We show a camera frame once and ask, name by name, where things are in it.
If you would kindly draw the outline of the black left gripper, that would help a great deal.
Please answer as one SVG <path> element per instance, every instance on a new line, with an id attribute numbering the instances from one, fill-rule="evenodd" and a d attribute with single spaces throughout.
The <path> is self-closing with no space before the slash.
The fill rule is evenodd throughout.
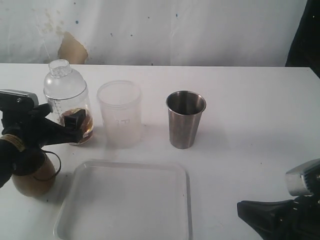
<path id="1" fill-rule="evenodd" d="M 1 150 L 25 150 L 48 145 L 78 143 L 83 138 L 81 125 L 86 111 L 64 117 L 64 126 L 49 120 L 53 112 L 49 103 L 43 103 L 27 112 L 2 112 Z"/>

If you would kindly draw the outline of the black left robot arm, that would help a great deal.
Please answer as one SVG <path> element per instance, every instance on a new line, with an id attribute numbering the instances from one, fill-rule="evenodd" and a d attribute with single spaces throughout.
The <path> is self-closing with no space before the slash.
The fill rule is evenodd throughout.
<path id="1" fill-rule="evenodd" d="M 42 147 L 79 142 L 84 132 L 81 125 L 86 118 L 84 109 L 64 116 L 65 125 L 47 118 L 49 104 L 19 111 L 3 111 L 0 137 L 0 186 L 12 175 L 25 176 L 35 172 L 44 162 L 31 160 L 32 154 L 43 153 Z"/>

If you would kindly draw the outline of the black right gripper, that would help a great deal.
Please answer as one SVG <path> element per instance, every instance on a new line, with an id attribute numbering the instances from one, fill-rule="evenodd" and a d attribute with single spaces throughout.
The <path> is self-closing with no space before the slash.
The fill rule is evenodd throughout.
<path id="1" fill-rule="evenodd" d="M 264 240 L 318 240 L 320 238 L 320 198 L 237 203 L 238 217 Z"/>

